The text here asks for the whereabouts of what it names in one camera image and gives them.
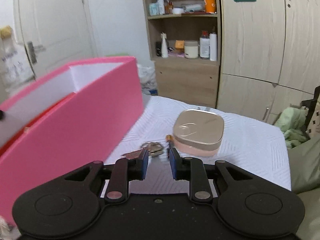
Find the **white patterned tablecloth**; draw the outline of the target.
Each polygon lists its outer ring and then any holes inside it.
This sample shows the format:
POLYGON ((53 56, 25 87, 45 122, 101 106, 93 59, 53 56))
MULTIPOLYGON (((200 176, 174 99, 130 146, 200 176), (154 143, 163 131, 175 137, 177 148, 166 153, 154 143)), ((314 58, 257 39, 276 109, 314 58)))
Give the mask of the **white patterned tablecloth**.
POLYGON ((222 159, 283 188, 291 189, 285 139, 276 126, 161 96, 144 95, 143 100, 144 113, 104 161, 105 164, 114 164, 122 154, 138 149, 145 142, 159 142, 165 146, 165 136, 172 133, 179 114, 186 109, 199 109, 216 113, 225 122, 220 148, 213 157, 202 158, 205 164, 222 159))

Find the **wooden open shelf unit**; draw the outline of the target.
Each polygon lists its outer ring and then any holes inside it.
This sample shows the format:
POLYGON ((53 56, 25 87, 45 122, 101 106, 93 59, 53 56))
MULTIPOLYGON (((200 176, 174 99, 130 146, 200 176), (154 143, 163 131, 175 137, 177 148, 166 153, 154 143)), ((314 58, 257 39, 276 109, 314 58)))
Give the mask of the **wooden open shelf unit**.
MULTIPOLYGON (((205 10, 151 15, 150 5, 157 0, 143 0, 151 61, 155 64, 158 94, 192 105, 215 107, 219 90, 220 55, 217 61, 187 59, 176 42, 200 41, 202 31, 221 37, 220 0, 216 13, 205 10), (161 55, 161 33, 167 35, 168 58, 161 55)), ((164 0, 165 9, 204 6, 204 0, 164 0)))

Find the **light wood wardrobe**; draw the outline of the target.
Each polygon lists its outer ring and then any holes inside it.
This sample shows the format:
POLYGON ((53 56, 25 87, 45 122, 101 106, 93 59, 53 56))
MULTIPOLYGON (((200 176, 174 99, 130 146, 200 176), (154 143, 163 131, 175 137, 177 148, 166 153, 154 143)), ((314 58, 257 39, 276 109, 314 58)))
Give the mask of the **light wood wardrobe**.
POLYGON ((271 123, 319 86, 319 0, 221 1, 217 108, 271 123))

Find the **patterned tote bag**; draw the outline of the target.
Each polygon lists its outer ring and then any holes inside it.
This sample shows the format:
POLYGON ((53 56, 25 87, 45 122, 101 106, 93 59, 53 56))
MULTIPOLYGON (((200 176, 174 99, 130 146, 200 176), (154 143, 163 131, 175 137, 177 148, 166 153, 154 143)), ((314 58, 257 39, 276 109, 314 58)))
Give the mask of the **patterned tote bag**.
POLYGON ((311 139, 319 134, 319 86, 315 88, 313 98, 303 100, 301 106, 308 109, 303 131, 311 139))

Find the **red capped bottle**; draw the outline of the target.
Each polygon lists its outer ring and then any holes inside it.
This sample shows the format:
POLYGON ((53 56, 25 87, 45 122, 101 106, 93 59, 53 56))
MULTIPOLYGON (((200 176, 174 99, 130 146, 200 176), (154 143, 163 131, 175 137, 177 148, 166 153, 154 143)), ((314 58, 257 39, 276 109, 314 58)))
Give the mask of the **red capped bottle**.
POLYGON ((200 37, 200 58, 208 59, 210 57, 210 39, 208 31, 203 30, 200 37))

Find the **white spray bottle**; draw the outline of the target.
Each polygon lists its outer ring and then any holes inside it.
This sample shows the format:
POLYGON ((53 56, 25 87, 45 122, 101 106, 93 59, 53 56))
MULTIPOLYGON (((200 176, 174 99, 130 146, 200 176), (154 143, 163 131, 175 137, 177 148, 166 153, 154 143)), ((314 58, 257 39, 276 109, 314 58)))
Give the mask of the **white spray bottle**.
POLYGON ((168 54, 167 35, 166 35, 166 33, 161 33, 161 39, 162 39, 161 55, 162 55, 163 58, 168 58, 169 54, 168 54))

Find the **pink cardboard box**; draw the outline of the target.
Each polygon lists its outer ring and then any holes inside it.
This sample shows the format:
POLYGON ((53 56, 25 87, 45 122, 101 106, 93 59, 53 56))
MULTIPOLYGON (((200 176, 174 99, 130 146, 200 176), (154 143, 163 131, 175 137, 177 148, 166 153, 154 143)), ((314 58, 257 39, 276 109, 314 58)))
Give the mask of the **pink cardboard box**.
POLYGON ((1 216, 26 191, 104 161, 144 111, 137 61, 70 62, 1 104, 1 216))

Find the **white plastic hanging bag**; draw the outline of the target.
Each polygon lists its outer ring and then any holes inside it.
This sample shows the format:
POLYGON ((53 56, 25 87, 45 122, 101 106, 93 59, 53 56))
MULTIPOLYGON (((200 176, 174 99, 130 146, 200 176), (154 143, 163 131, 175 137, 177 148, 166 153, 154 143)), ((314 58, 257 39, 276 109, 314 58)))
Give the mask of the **white plastic hanging bag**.
POLYGON ((7 91, 14 90, 34 78, 25 47, 11 39, 1 42, 1 81, 7 91))

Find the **tall white bottle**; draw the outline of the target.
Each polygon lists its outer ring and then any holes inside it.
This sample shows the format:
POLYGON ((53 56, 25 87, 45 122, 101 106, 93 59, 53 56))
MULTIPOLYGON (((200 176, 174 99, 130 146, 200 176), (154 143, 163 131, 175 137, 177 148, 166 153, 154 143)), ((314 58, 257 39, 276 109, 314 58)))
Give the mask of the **tall white bottle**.
POLYGON ((209 36, 210 61, 217 61, 217 34, 211 33, 209 36))

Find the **silver key bunch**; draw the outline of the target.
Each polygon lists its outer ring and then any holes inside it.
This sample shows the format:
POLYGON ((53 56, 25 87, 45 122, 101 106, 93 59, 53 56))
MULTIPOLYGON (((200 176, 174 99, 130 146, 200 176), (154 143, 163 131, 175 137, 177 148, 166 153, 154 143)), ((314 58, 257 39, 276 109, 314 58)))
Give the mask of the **silver key bunch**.
POLYGON ((148 152, 150 158, 154 158, 164 153, 164 146, 160 142, 149 141, 143 143, 139 149, 122 154, 121 156, 126 159, 137 159, 144 150, 148 152))

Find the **small AA battery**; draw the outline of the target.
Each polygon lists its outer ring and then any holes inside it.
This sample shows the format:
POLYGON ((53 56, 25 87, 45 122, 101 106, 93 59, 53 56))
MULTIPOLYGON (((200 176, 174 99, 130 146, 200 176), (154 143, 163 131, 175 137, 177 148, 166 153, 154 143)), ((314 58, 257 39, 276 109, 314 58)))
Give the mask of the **small AA battery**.
POLYGON ((166 135, 165 137, 166 139, 166 142, 168 144, 168 148, 173 148, 174 147, 174 139, 173 139, 173 136, 172 135, 166 135))

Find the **olive green padded jacket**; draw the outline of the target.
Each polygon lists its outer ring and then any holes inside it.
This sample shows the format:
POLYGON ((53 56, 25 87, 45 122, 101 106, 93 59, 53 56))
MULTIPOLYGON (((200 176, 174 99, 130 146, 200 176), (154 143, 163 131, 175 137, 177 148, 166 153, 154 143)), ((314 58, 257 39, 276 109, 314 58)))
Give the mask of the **olive green padded jacket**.
POLYGON ((302 131, 305 111, 288 107, 275 122, 285 138, 289 156, 291 189, 305 206, 297 231, 300 239, 319 239, 319 134, 309 138, 302 131))

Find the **pink gold square case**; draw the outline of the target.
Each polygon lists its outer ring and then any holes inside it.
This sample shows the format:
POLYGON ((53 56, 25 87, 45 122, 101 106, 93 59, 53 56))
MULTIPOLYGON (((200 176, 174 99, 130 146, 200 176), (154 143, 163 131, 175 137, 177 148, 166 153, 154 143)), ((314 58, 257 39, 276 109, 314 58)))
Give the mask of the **pink gold square case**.
POLYGON ((173 126, 178 151, 194 156, 212 157, 219 151, 225 122, 220 115, 198 109, 182 111, 173 126))

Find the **orange paper cup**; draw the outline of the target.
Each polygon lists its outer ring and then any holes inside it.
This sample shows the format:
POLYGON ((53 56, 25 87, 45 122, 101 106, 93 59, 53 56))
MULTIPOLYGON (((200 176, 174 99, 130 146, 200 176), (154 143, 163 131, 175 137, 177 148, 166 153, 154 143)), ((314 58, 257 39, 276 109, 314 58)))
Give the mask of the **orange paper cup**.
POLYGON ((204 0, 204 10, 207 14, 215 14, 216 0, 204 0))

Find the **white room door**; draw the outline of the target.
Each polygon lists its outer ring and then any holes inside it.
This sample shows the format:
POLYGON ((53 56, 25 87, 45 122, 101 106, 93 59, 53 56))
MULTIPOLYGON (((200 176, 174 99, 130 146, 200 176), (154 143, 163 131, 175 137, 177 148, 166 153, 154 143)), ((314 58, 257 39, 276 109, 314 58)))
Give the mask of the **white room door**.
POLYGON ((17 40, 36 78, 95 55, 87 9, 85 0, 14 0, 17 40))

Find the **white lidded jar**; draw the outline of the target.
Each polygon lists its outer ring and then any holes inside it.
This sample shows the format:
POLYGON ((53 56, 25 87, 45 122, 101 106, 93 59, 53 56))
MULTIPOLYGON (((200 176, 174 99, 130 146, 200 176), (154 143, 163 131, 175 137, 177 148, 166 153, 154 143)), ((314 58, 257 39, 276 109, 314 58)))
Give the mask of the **white lidded jar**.
POLYGON ((199 44, 197 41, 184 42, 184 57, 187 59, 197 59, 199 57, 199 44))

